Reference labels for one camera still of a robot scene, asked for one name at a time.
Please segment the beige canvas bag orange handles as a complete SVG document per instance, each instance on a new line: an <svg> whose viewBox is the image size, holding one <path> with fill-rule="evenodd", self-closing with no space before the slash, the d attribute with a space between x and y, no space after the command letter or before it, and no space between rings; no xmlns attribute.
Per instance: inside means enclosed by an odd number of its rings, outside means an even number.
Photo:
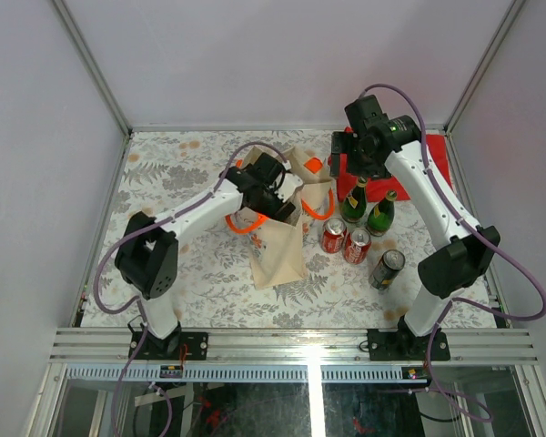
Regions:
<svg viewBox="0 0 546 437"><path fill-rule="evenodd" d="M324 162L301 147L283 153L292 174L303 187L290 198L296 209L284 220L275 220L250 208L226 217L230 230L248 241L255 288L283 285L306 278L303 239L313 225L330 218L335 210L333 178Z"/></svg>

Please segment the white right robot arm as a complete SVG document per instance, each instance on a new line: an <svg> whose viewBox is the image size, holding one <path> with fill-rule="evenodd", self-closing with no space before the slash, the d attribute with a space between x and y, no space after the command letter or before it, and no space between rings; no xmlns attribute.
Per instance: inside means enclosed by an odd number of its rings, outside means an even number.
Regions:
<svg viewBox="0 0 546 437"><path fill-rule="evenodd" d="M500 234L484 228L460 203L440 173L426 144L423 122L390 118L373 95L348 104L348 132L331 137L330 173L368 179L394 177L422 217L435 248L420 262L420 292L404 316L407 330L397 336L399 353L417 359L430 345L432 329L447 304L488 269Z"/></svg>

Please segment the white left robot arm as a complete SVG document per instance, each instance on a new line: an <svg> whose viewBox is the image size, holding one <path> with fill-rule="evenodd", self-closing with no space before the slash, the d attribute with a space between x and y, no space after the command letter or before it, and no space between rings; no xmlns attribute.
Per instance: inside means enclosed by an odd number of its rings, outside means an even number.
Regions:
<svg viewBox="0 0 546 437"><path fill-rule="evenodd" d="M304 181L290 163L261 153L239 168L227 165L214 186L156 217L140 212L127 224L115 267L142 300L149 348L161 359L175 357L181 347L179 320L171 310L169 290L177 279L180 247L219 220L244 208L267 219L288 219Z"/></svg>

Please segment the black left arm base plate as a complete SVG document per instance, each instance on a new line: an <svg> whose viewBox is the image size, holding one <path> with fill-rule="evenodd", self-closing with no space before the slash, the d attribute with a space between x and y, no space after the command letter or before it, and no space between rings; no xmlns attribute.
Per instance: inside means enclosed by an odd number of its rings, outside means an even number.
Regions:
<svg viewBox="0 0 546 437"><path fill-rule="evenodd" d="M204 361L207 358L209 334L200 331L182 331L158 339L148 333L142 347L135 352L142 338L142 331L134 331L129 356L148 361Z"/></svg>

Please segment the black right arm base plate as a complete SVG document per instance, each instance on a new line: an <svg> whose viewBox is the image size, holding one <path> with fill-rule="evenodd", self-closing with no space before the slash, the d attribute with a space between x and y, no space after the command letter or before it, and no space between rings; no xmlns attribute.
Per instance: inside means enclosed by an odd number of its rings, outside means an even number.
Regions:
<svg viewBox="0 0 546 437"><path fill-rule="evenodd" d="M425 361L430 336L415 337L409 330L367 330L369 358L372 361ZM447 336L437 330L431 344L432 361L449 361Z"/></svg>

